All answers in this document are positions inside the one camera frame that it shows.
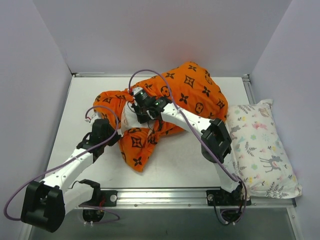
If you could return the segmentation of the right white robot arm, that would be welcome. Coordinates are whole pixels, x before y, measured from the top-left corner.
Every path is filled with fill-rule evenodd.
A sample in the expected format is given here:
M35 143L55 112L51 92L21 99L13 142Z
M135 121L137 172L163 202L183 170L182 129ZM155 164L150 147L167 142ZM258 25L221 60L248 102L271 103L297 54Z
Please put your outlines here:
M232 140L222 120L198 116L175 105L167 97L151 97L141 87L134 88L132 95L138 114L147 115L150 120L174 124L195 135L201 144L203 157L215 166L223 190L221 197L226 204L232 205L242 198L243 184L232 164Z

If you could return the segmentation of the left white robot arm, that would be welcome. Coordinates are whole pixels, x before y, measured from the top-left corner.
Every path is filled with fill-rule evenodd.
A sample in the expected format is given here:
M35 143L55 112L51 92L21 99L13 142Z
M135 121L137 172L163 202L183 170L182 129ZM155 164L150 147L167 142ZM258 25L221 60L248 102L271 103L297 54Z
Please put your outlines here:
M31 181L25 191L21 221L47 232L55 232L65 216L81 205L97 207L103 199L98 182L78 176L93 165L121 136L108 119L96 119L91 132L76 146L71 156L41 181Z

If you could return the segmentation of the orange patterned pillowcase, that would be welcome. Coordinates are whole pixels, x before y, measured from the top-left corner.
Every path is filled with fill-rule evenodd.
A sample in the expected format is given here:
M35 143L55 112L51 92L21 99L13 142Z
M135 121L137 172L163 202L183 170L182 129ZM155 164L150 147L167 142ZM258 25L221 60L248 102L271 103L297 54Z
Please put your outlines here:
M195 62L185 62L177 68L155 75L134 84L142 87L151 97L167 97L176 104L206 119L219 118L225 121L228 102L220 87L212 80L210 73ZM109 90L100 93L94 100L94 111L108 119L112 127L121 129L121 116L125 105L131 108L133 96L128 89ZM122 131L118 141L119 149L126 164L134 171L142 172L155 150L160 138L182 132L183 129L168 122L150 120Z

